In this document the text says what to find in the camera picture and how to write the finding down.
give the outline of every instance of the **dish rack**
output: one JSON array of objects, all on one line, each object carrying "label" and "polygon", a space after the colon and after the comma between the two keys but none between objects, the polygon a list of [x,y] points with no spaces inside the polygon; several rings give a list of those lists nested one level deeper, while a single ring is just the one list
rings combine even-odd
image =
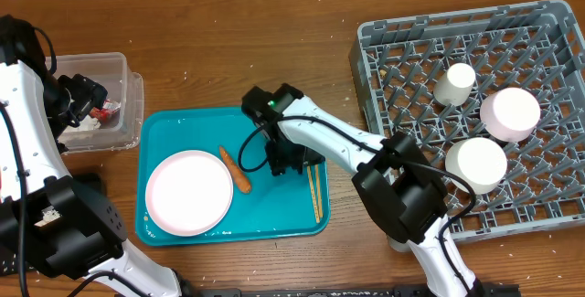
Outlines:
[{"label": "dish rack", "polygon": [[[540,104],[540,121],[527,139],[500,143],[508,159],[505,179],[452,225],[455,241],[585,223],[583,45],[561,0],[383,19],[357,30],[350,62],[369,130],[410,134],[434,166],[444,168],[458,141],[493,138],[479,117],[487,96],[518,87]],[[460,62],[476,72],[473,91],[462,106],[442,106],[433,99],[434,84]],[[469,197],[444,181],[454,214]]]}]

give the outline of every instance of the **carrot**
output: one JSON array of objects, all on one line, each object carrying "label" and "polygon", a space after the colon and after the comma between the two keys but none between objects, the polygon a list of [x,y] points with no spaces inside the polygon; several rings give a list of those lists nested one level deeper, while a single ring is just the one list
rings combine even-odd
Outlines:
[{"label": "carrot", "polygon": [[248,180],[248,177],[246,177],[244,173],[239,170],[238,165],[234,162],[231,156],[229,156],[228,152],[226,152],[226,149],[223,148],[223,146],[219,147],[219,154],[221,154],[221,160],[223,160],[224,164],[226,164],[226,167],[231,174],[231,178],[233,178],[234,183],[236,183],[239,191],[245,194],[251,192],[252,185],[250,184],[250,180]]}]

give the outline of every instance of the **blue tray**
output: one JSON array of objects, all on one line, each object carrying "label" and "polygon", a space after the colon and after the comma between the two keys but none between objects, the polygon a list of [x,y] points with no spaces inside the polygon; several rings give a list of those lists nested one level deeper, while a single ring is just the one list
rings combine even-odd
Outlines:
[{"label": "blue tray", "polygon": [[[237,107],[161,111],[144,122],[138,165],[136,233],[149,246],[190,245],[254,239],[273,239],[319,233],[331,217],[329,186],[325,163],[320,164],[323,219],[316,223],[309,179],[292,169],[274,177],[266,164],[247,174],[252,184],[249,195],[235,186],[228,214],[214,228],[194,237],[178,237],[161,230],[146,210],[144,193],[148,178],[168,156],[185,150],[201,150],[219,156],[222,145],[237,160],[239,147],[255,129],[252,121]],[[247,146],[243,163],[259,164],[266,154],[266,140],[258,134]]]}]

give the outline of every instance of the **pink plate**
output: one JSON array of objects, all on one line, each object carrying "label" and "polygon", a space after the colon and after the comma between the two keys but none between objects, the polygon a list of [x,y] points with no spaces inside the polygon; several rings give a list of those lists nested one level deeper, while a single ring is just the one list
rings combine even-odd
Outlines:
[{"label": "pink plate", "polygon": [[146,208],[162,230],[191,237],[226,216],[233,192],[221,160],[203,151],[184,151],[167,157],[153,171],[146,185]]}]

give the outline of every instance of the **wooden tabletop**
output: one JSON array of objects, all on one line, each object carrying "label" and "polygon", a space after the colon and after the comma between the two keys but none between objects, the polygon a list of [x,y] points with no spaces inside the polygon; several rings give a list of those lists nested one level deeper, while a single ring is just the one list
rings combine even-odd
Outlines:
[{"label": "wooden tabletop", "polygon": [[[42,27],[58,55],[120,51],[144,77],[144,117],[156,111],[239,105],[258,84],[288,82],[325,111],[365,128],[347,59],[358,24],[534,0],[0,0],[0,13]],[[585,22],[585,0],[566,0]],[[242,290],[392,287],[424,283],[410,253],[373,224],[349,175],[329,164],[332,217],[314,237],[149,248],[133,232],[138,148],[65,156],[73,172],[100,173],[130,240],[200,288]],[[585,228],[461,245],[482,281],[518,283],[523,296],[582,296]],[[78,282],[31,273],[32,296],[64,296]],[[5,296],[18,278],[0,279]],[[85,296],[111,296],[91,284]]]}]

